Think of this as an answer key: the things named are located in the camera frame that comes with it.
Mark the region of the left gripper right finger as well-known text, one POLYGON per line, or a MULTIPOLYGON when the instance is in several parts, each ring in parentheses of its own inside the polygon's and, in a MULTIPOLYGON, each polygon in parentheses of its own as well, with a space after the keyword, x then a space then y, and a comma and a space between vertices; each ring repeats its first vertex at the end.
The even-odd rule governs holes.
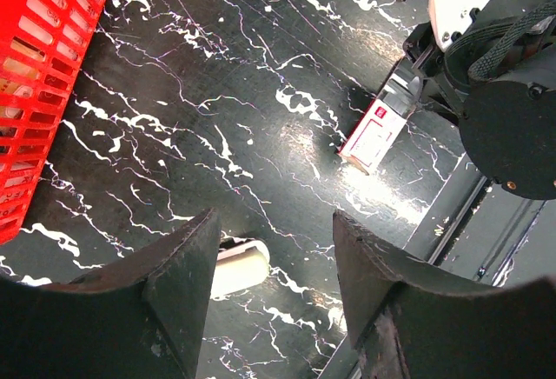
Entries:
POLYGON ((555 280, 496 288, 333 215, 347 335, 365 378, 552 378, 555 280))

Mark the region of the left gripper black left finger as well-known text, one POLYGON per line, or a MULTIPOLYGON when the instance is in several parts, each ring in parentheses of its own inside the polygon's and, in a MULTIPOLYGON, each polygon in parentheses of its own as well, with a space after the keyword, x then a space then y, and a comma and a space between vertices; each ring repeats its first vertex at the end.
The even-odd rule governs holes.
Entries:
POLYGON ((70 283, 3 278, 2 377, 194 377, 220 237, 206 209, 70 283))

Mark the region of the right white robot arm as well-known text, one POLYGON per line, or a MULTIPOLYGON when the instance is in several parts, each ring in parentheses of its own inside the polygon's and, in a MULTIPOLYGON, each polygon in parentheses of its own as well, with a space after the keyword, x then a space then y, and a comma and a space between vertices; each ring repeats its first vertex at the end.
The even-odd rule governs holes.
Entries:
POLYGON ((458 128, 482 175, 554 199, 555 0, 428 0, 403 49, 421 101, 458 128))

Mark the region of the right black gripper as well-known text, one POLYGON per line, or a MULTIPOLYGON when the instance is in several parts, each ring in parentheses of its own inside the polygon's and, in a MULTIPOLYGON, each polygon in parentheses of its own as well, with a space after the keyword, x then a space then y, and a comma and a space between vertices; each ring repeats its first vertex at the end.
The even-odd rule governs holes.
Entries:
POLYGON ((471 162, 505 191, 555 198, 555 2, 455 33, 446 51, 431 24, 403 44, 421 107, 452 123, 471 162))

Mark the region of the beige and white stapler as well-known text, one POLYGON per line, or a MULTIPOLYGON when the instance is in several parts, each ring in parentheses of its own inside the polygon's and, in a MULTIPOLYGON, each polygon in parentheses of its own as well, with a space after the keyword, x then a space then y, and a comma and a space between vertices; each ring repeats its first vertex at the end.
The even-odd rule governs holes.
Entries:
POLYGON ((211 299, 249 289, 266 280, 270 272, 270 254, 266 244, 251 240, 221 250, 216 260, 211 299))

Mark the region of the red white staple box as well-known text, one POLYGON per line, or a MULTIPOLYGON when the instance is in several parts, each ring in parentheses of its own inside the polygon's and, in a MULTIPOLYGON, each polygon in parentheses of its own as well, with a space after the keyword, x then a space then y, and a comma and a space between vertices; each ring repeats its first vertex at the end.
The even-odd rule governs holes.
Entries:
POLYGON ((363 173, 372 174, 414 113, 421 89, 412 64, 402 58, 339 150, 339 156, 363 173))

